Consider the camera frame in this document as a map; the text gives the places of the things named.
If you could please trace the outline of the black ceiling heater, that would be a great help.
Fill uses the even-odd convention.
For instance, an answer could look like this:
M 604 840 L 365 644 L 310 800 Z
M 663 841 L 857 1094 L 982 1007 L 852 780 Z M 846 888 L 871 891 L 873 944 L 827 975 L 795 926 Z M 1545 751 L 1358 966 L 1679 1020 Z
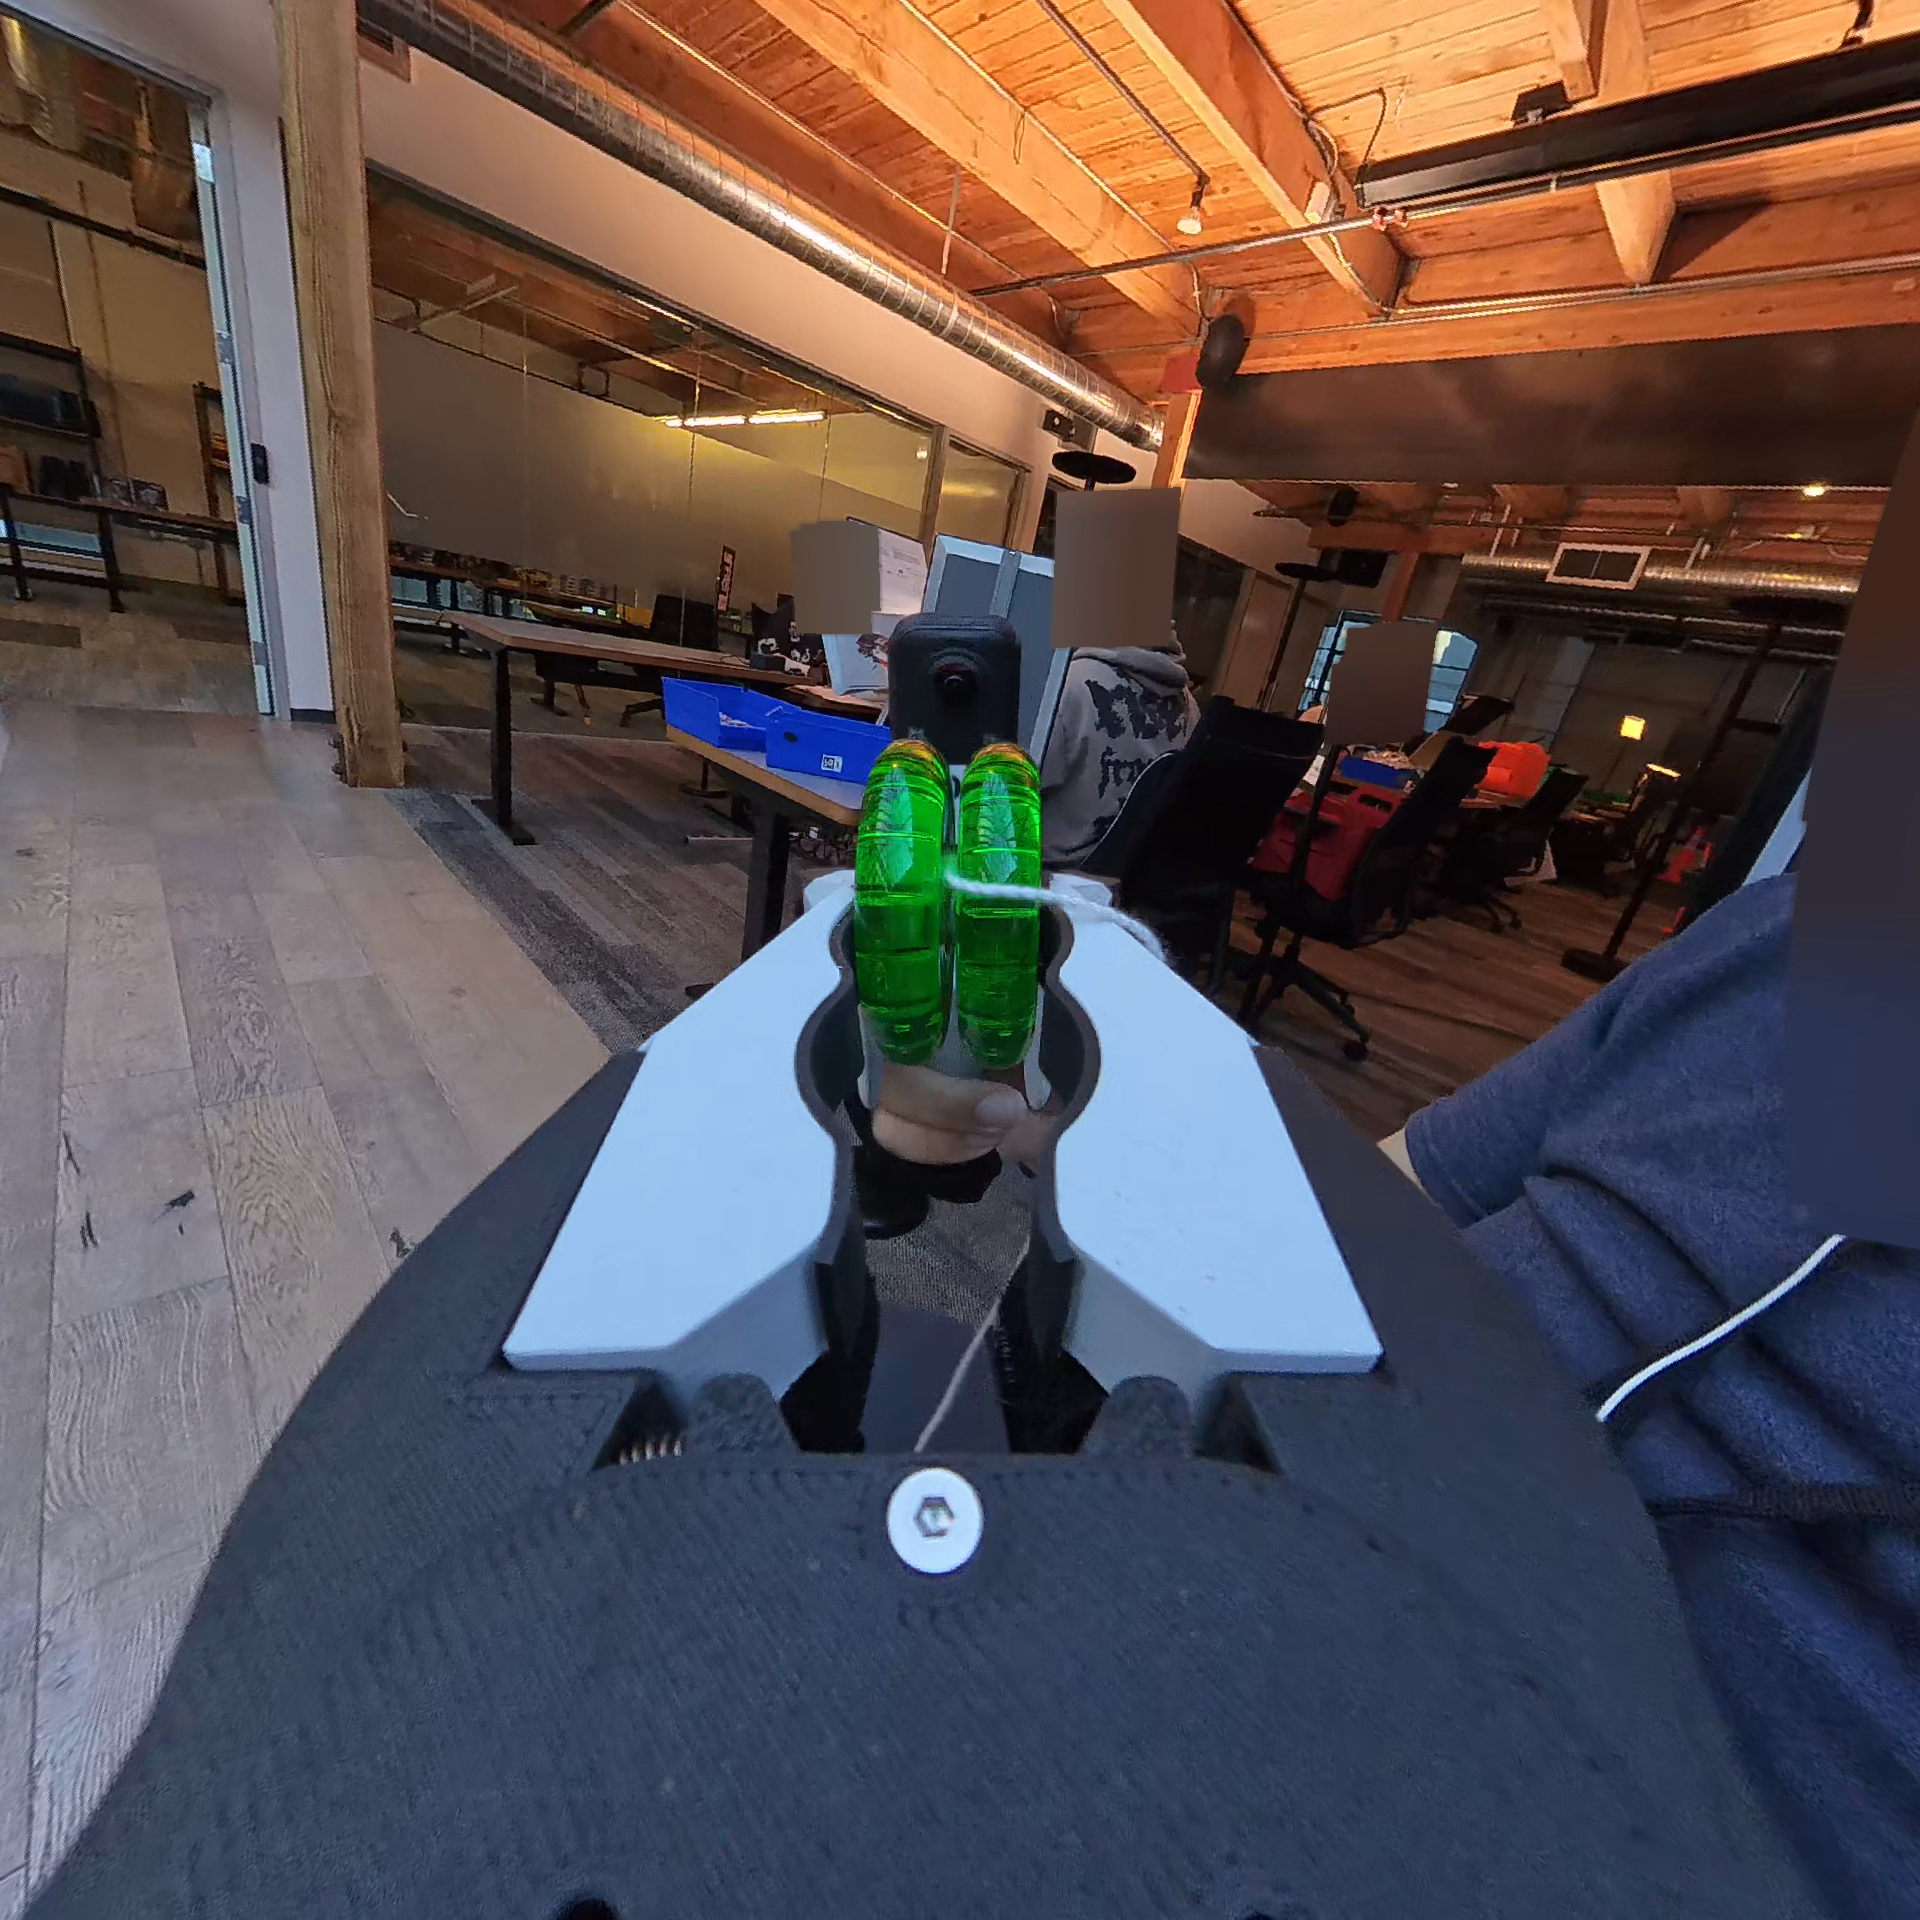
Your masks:
M 1835 135 L 1916 119 L 1918 39 L 1885 39 L 1728 81 L 1563 110 L 1501 132 L 1360 168 L 1365 209 L 1445 200 L 1609 163 L 1715 155 L 1779 135 Z

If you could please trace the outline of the person's blue shirt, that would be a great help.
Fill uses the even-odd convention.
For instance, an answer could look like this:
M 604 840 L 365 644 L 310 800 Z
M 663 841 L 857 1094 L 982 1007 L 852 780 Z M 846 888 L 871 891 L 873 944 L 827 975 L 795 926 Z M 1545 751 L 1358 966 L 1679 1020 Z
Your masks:
M 1819 1902 L 1916 1915 L 1918 1267 L 1789 1198 L 1791 900 L 1731 895 L 1383 1153 L 1572 1375 Z

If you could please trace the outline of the green yoyo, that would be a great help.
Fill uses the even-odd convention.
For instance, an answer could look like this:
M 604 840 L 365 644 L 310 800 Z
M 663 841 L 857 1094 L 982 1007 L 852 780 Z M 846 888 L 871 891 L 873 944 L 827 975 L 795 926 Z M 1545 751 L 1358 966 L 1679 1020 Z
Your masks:
M 864 1018 L 893 1066 L 958 1038 L 984 1073 L 1016 1067 L 1040 1007 L 1040 770 L 992 740 L 963 775 L 924 739 L 887 746 L 854 836 L 852 959 Z

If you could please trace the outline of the person's right hand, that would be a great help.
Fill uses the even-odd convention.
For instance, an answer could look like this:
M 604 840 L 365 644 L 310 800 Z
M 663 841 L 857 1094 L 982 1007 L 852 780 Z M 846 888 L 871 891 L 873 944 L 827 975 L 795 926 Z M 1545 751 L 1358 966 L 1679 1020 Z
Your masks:
M 871 1137 L 897 1161 L 925 1169 L 974 1163 L 1022 1147 L 1037 1113 L 1016 1087 L 966 1079 L 929 1066 L 885 1063 Z

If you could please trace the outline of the grey panel stand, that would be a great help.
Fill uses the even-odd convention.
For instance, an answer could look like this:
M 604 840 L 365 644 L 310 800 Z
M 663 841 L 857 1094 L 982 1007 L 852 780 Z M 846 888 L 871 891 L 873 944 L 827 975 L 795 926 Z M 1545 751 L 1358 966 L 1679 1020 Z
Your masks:
M 1022 644 L 1020 724 L 1029 736 L 1051 663 L 1054 560 L 993 544 L 936 536 L 928 564 L 925 612 L 1003 618 Z

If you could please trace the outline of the wooden post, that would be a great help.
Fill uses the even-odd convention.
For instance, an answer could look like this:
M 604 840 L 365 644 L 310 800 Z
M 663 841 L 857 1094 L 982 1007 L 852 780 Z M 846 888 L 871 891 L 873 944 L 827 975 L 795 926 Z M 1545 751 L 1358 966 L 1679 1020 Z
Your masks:
M 352 787 L 404 785 L 376 434 L 368 175 L 349 2 L 277 2 L 279 121 L 327 672 Z

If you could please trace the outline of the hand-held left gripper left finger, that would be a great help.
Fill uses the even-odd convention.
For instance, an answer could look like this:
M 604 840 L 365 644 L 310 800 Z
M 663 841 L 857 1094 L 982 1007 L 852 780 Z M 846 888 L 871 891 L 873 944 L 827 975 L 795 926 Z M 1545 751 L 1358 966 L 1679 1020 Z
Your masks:
M 793 926 L 639 1047 L 503 1343 L 513 1371 L 639 1371 L 689 1409 L 728 1376 L 779 1402 L 827 1355 L 813 1271 L 840 1151 L 803 1038 L 843 988 L 852 899 L 811 884 Z

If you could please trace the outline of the blue plastic bin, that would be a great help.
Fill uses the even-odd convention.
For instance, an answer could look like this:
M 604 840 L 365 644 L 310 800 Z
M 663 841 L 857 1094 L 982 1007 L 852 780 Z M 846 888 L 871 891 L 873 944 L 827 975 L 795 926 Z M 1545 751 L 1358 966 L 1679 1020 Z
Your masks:
M 661 679 L 663 723 L 724 753 L 765 753 L 767 727 L 789 719 L 789 707 L 753 689 L 728 681 Z
M 883 724 L 791 704 L 779 704 L 764 723 L 767 768 L 835 785 L 864 787 L 892 743 Z

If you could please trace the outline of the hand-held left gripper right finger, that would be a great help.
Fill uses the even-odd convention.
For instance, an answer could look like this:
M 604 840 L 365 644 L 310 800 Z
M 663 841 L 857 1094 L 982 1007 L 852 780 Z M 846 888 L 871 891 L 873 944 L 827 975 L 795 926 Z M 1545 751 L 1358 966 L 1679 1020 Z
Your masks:
M 1383 1346 L 1257 1046 L 1119 922 L 1049 897 L 1040 1071 L 1062 1104 L 1001 1302 L 1011 1447 L 1076 1452 L 1158 1379 L 1207 1423 L 1238 1376 L 1363 1376 Z

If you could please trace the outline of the black metal workbench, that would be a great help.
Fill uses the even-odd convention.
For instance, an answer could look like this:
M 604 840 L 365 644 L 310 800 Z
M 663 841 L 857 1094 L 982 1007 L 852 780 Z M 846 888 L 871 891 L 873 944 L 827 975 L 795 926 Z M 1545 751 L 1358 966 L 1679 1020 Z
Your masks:
M 211 584 L 134 570 L 131 551 L 147 544 L 198 548 L 208 556 Z M 60 586 L 100 593 L 117 615 L 127 612 L 140 593 L 243 608 L 249 593 L 237 553 L 237 530 L 224 519 L 3 488 L 3 575 L 19 604 L 29 604 L 38 586 Z

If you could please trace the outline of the wooden desk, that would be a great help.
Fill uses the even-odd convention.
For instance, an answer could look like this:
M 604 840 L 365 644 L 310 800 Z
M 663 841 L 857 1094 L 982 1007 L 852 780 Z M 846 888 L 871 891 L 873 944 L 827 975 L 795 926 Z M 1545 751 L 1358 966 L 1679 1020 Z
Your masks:
M 789 775 L 772 770 L 764 756 L 728 753 L 678 727 L 664 727 L 669 746 L 696 754 L 723 780 L 742 785 L 753 803 L 752 864 L 747 883 L 747 912 L 742 920 L 739 959 L 747 962 L 772 943 L 784 924 L 784 884 L 791 852 L 791 836 L 799 823 L 854 831 L 860 822 L 860 795 L 851 782 L 835 782 L 813 775 Z

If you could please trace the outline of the black office chair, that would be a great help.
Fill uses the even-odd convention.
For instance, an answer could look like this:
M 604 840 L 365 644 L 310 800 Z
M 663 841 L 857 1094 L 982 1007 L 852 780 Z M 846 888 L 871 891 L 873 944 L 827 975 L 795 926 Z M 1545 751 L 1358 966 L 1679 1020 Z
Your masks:
M 1188 743 L 1137 782 L 1116 828 L 1111 875 L 1119 910 L 1158 938 L 1175 975 L 1205 996 L 1228 980 L 1236 900 L 1253 889 L 1264 915 L 1236 1023 L 1257 1027 L 1264 1008 L 1296 990 L 1347 1028 L 1343 1052 L 1360 1063 L 1368 1034 L 1350 996 L 1303 961 L 1305 943 L 1367 944 L 1383 910 L 1365 897 L 1363 859 L 1339 895 L 1311 881 L 1325 804 L 1297 811 L 1289 798 L 1320 736 L 1213 700 Z

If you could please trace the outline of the person's dark pants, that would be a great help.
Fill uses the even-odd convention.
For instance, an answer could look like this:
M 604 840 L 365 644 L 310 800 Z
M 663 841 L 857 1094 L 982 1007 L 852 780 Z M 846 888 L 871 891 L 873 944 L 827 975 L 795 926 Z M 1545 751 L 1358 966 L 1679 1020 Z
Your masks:
M 1011 1454 L 993 1328 L 885 1303 L 861 1439 L 871 1454 Z

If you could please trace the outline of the long wooden table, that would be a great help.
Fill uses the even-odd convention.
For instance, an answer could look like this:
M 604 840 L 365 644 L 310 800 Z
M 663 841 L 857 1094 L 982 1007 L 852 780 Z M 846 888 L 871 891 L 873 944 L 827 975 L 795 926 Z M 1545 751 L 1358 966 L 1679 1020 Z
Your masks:
M 523 658 L 535 670 L 545 696 L 559 684 L 569 689 L 607 689 L 622 692 L 637 711 L 663 708 L 664 679 L 757 689 L 787 700 L 827 692 L 827 686 L 808 684 L 797 674 L 753 668 L 735 657 L 673 642 L 569 632 L 531 619 L 475 612 L 444 615 L 439 624 L 456 638 L 487 650 L 491 658 L 491 787 L 487 814 L 520 848 L 535 843 L 535 836 L 513 817 L 513 658 Z

